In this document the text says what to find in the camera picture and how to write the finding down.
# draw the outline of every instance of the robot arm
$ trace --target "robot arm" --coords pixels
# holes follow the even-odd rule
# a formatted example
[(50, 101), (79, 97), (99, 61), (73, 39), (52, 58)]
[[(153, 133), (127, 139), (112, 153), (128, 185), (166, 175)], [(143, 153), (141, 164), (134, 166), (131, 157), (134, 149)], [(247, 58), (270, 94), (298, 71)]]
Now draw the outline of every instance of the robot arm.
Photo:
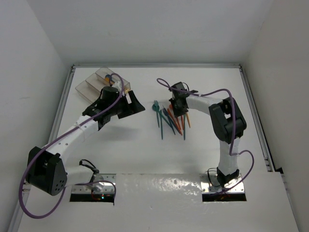
[[(81, 164), (75, 167), (67, 167), (66, 161), (70, 154), (78, 145), (108, 123), (112, 116), (117, 115), (121, 119), (145, 110), (131, 90), (128, 92), (131, 103), (128, 103), (126, 96), (123, 95), (114, 107), (96, 116), (113, 104), (119, 97), (119, 92), (117, 83), (112, 87), (104, 87), (99, 98), (86, 108), (75, 125), (69, 128), (69, 131), (75, 127), (79, 128), (44, 151), (32, 165), (26, 180), (52, 196), (59, 194), (66, 186), (89, 183), (93, 175), (98, 173), (98, 170)], [(96, 117), (80, 126), (82, 122), (93, 116)], [(28, 163), (40, 150), (41, 148), (34, 147), (30, 151)]]
[[(176, 83), (172, 88), (186, 90), (181, 82)], [(226, 118), (225, 115), (232, 113), (230, 98), (216, 99), (211, 97), (190, 96), (187, 93), (181, 93), (176, 90), (172, 90), (173, 96), (169, 100), (173, 107), (175, 117), (179, 117), (188, 112), (188, 109), (196, 109), (203, 113), (208, 114), (211, 117), (213, 130), (220, 140), (220, 162), (217, 167), (217, 179), (220, 185), (236, 178), (239, 175), (239, 169), (237, 165), (238, 155), (230, 155), (229, 150), (232, 140), (233, 120), (232, 117)], [(238, 154), (238, 145), (240, 137), (243, 135), (243, 131), (246, 129), (247, 124), (242, 116), (237, 103), (234, 101), (235, 115), (236, 115), (236, 134), (232, 153)]]

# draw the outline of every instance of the white tabletop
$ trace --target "white tabletop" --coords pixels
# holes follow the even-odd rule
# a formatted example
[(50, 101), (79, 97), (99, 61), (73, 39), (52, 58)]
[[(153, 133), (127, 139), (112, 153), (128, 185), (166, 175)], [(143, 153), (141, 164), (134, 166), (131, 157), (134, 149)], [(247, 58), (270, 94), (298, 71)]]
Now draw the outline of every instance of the white tabletop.
[[(74, 124), (89, 105), (75, 87), (98, 68), (77, 68), (61, 120), (59, 134)], [(219, 163), (219, 140), (215, 136), (210, 117), (190, 110), (191, 129), (186, 130), (186, 140), (166, 125), (164, 139), (157, 126), (154, 100), (167, 106), (171, 93), (159, 85), (156, 78), (163, 77), (171, 85), (186, 82), (191, 89), (207, 93), (219, 88), (229, 89), (236, 99), (246, 121), (247, 129), (241, 138), (239, 150), (249, 149), (255, 156), (253, 171), (266, 171), (266, 166), (256, 133), (253, 117), (243, 87), (239, 69), (203, 68), (112, 68), (131, 83), (131, 88), (146, 111), (119, 120), (113, 117), (97, 134), (83, 143), (71, 155), (68, 165), (80, 159), (89, 159), (103, 173), (203, 173)], [(225, 92), (214, 95), (227, 98)], [(248, 155), (239, 159), (239, 167), (246, 172), (251, 164)]]
[[(98, 68), (77, 68), (61, 120), (62, 134), (88, 103), (75, 87)], [(116, 173), (115, 206), (110, 203), (70, 203), (70, 188), (63, 202), (48, 218), (23, 216), (20, 232), (29, 231), (297, 231), (279, 173), (267, 173), (261, 146), (243, 87), (239, 69), (224, 68), (111, 68), (131, 83), (146, 111), (118, 120), (113, 118), (101, 131), (71, 155), (68, 164), (80, 159), (95, 163), (101, 173)], [(255, 157), (253, 172), (245, 181), (246, 202), (203, 203), (198, 173), (219, 162), (219, 141), (210, 118), (190, 110), (191, 128), (186, 140), (164, 125), (161, 140), (154, 100), (167, 106), (171, 93), (156, 82), (162, 77), (171, 85), (184, 81), (190, 89), (207, 93), (229, 89), (246, 121), (247, 129), (239, 150), (249, 149)], [(214, 95), (226, 98), (226, 93)], [(249, 155), (239, 158), (245, 174)], [(35, 214), (46, 213), (58, 197), (32, 188), (27, 207)]]

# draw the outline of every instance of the orange object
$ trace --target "orange object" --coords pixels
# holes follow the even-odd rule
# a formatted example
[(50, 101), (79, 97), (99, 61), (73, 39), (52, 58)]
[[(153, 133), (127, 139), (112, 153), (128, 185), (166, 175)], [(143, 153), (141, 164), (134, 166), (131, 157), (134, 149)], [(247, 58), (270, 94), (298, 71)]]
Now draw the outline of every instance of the orange object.
[(184, 121), (183, 121), (183, 116), (181, 115), (181, 119), (182, 119), (182, 127), (184, 128)]
[(110, 79), (108, 77), (105, 77), (104, 80), (107, 81), (108, 83), (110, 82)]
[(187, 120), (188, 120), (189, 128), (191, 128), (190, 119), (189, 119), (189, 114), (188, 114), (188, 113), (185, 113), (185, 115), (186, 115), (186, 118), (187, 118)]
[(179, 123), (179, 119), (176, 118), (176, 120), (177, 120), (177, 125), (178, 125), (178, 127), (181, 128), (181, 127), (180, 127), (180, 123)]
[(182, 135), (182, 130), (180, 129), (180, 126), (177, 125), (176, 120), (174, 119), (174, 116), (172, 115), (172, 113), (170, 112), (170, 110), (168, 109), (168, 114), (170, 116), (170, 118), (173, 120), (174, 124), (177, 126), (177, 130), (178, 132)]

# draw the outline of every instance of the clear plastic container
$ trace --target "clear plastic container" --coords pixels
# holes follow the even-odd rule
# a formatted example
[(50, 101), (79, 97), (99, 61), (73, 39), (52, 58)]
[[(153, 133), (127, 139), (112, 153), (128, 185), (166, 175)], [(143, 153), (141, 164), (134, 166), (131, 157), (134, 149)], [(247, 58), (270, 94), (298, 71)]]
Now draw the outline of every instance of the clear plastic container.
[(75, 89), (89, 103), (94, 103), (100, 96), (100, 92), (90, 88), (86, 81), (81, 82)]
[[(114, 72), (108, 68), (100, 68), (99, 70), (96, 71), (96, 74), (98, 75), (98, 80), (107, 86), (109, 86), (110, 83), (109, 83), (109, 77), (106, 77), (106, 75), (111, 75), (112, 73)], [(120, 81), (120, 79), (118, 76), (113, 75), (111, 84), (113, 84), (116, 81)], [(125, 79), (123, 79), (123, 81), (125, 85), (125, 91), (128, 92), (129, 90), (131, 90), (130, 83)]]
[(90, 77), (88, 77), (86, 79), (86, 82), (88, 84), (88, 86), (93, 89), (93, 91), (97, 91), (99, 94), (101, 92), (101, 90), (103, 89), (103, 87), (105, 87), (106, 85), (103, 84), (102, 81), (99, 81), (99, 78), (101, 78), (100, 76), (98, 76), (96, 73), (92, 74)]

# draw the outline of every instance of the black bracket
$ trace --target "black bracket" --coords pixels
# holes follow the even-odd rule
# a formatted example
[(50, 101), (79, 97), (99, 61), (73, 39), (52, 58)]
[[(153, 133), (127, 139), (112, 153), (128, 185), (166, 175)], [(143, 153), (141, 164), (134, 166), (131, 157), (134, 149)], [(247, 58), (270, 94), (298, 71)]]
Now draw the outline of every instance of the black bracket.
[[(105, 86), (101, 90), (99, 98), (85, 109), (83, 115), (94, 116), (102, 112), (118, 98), (119, 94), (120, 92), (117, 88)], [(128, 103), (126, 96), (122, 96), (117, 104), (110, 110), (94, 118), (94, 120), (98, 122), (99, 130), (111, 120), (112, 116), (117, 115), (118, 118), (121, 119), (145, 110), (145, 107), (143, 107), (135, 97), (133, 90), (130, 90), (128, 94), (131, 103)]]
[[(172, 88), (179, 89), (179, 90), (185, 90), (188, 91), (184, 86), (182, 82), (178, 82), (171, 86)], [(179, 117), (181, 115), (185, 115), (186, 112), (188, 112), (188, 104), (186, 101), (186, 98), (190, 96), (188, 93), (182, 93), (176, 90), (172, 90), (173, 98), (171, 98), (169, 101), (173, 107), (173, 113), (175, 117)], [(197, 93), (196, 90), (190, 91), (190, 93)]]
[[(36, 146), (29, 152), (28, 164), (39, 151), (41, 148)], [(26, 181), (52, 196), (59, 194), (67, 183), (60, 155), (44, 151), (30, 168)]]
[(217, 168), (217, 180), (219, 184), (224, 187), (224, 185), (239, 176), (239, 169), (237, 169), (232, 174), (224, 175), (219, 168)]
[[(243, 136), (243, 131), (247, 128), (247, 123), (236, 101), (234, 99), (233, 101), (236, 116), (235, 138), (240, 138), (241, 136)], [(211, 116), (214, 133), (216, 134), (218, 139), (230, 144), (232, 140), (233, 130), (231, 99), (226, 98), (218, 104), (211, 105), (209, 107), (209, 113)]]

